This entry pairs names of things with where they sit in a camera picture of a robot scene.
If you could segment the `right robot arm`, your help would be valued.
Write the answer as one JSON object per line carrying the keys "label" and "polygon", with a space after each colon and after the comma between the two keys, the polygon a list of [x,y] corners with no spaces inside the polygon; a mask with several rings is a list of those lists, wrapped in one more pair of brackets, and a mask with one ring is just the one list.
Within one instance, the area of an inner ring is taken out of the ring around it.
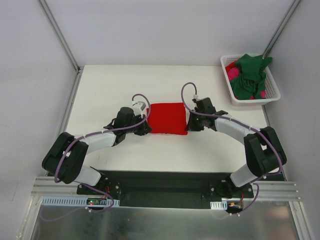
{"label": "right robot arm", "polygon": [[229,174],[215,187],[214,192],[222,198],[235,198],[243,188],[271,174],[282,172],[287,157],[276,131],[270,127],[251,127],[224,110],[217,111],[211,99],[194,97],[195,108],[189,110],[186,130],[200,132],[205,128],[219,132],[244,146],[246,163],[238,170]]}

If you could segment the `red t-shirt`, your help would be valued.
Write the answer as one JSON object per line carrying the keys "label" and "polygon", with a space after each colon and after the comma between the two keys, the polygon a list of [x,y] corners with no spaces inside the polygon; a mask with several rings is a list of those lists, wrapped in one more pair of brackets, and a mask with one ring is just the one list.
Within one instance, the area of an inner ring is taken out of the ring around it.
{"label": "red t-shirt", "polygon": [[151,134],[188,134],[186,130],[186,109],[182,102],[152,103],[147,108],[149,117],[147,123],[151,128]]}

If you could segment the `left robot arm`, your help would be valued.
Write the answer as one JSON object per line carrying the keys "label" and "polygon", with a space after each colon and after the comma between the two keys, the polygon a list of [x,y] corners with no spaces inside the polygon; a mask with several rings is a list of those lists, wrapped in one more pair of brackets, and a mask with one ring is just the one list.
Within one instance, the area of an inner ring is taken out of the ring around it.
{"label": "left robot arm", "polygon": [[92,167],[84,166],[87,155],[114,147],[125,140],[127,134],[144,136],[151,132],[147,123],[148,114],[135,114],[130,107],[122,107],[116,118],[102,130],[82,136],[61,133],[42,161],[42,168],[54,176],[56,182],[77,182],[88,185],[96,195],[103,193],[106,182],[102,174]]}

